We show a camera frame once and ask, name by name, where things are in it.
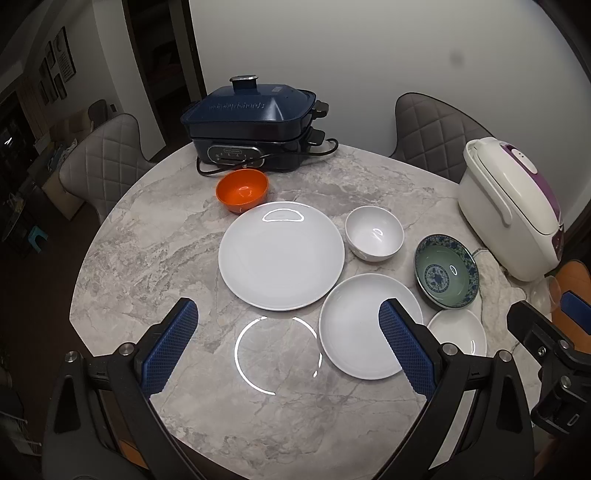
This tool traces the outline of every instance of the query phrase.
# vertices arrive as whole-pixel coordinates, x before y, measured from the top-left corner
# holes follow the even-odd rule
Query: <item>floor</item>
[[[53,383],[64,354],[87,349],[70,324],[70,302],[86,251],[98,228],[94,208],[85,203],[69,222],[45,197],[34,192],[27,209],[48,241],[41,253],[21,258],[0,244],[0,343],[23,403],[32,440],[41,442]]]

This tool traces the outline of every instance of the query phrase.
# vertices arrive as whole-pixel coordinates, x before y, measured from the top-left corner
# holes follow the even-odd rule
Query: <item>picture frame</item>
[[[47,59],[45,57],[39,67],[39,75],[49,101],[51,103],[55,102],[57,100],[56,87],[53,85],[53,80],[51,79],[51,74],[49,72],[49,65],[47,64]]]
[[[68,44],[65,27],[62,27],[53,39],[53,51],[63,81],[68,82],[76,74],[76,67],[74,66],[74,60],[72,59],[72,54],[70,52],[70,45]]]
[[[47,105],[49,103],[49,98],[47,97],[47,92],[43,86],[43,82],[39,82],[39,95],[41,95],[41,100],[43,100],[43,105]]]
[[[45,47],[45,58],[47,59],[47,64],[49,68],[53,68],[56,64],[56,56],[53,54],[53,47],[51,46],[51,41],[47,42]]]
[[[59,73],[53,77],[53,83],[56,84],[56,90],[57,90],[57,93],[60,94],[60,98],[62,100],[64,98],[66,98],[68,96],[68,94],[66,92],[66,87],[64,87],[64,82],[62,81]]]

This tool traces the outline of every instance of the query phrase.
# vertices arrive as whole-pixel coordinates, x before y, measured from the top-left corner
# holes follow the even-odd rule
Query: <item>blue gripper pad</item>
[[[388,300],[381,304],[378,318],[379,327],[414,391],[431,400],[436,387],[433,363]]]
[[[199,312],[193,300],[181,299],[162,323],[160,334],[141,367],[141,389],[146,397],[162,392],[189,340],[197,329]]]
[[[591,306],[570,290],[560,299],[562,310],[572,321],[579,325],[587,335],[591,335]]]

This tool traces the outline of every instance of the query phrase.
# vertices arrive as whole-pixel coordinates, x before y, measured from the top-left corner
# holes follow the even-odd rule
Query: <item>navy blue cooker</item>
[[[322,145],[324,132],[312,127],[325,117],[327,103],[308,90],[289,85],[256,83],[256,75],[232,77],[232,86],[218,88],[192,105],[181,117],[197,149],[197,168],[202,174],[237,167],[270,171],[295,170],[310,155],[310,147]],[[214,171],[201,171],[199,162],[215,164]]]

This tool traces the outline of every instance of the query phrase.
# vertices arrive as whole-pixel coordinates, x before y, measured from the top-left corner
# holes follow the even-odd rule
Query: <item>cooker lid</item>
[[[531,160],[513,145],[493,137],[475,141],[473,149],[473,154],[532,226],[544,235],[554,234],[562,224],[560,206]]]
[[[183,123],[288,122],[310,111],[316,95],[289,85],[256,84],[256,75],[232,77],[183,115]]]

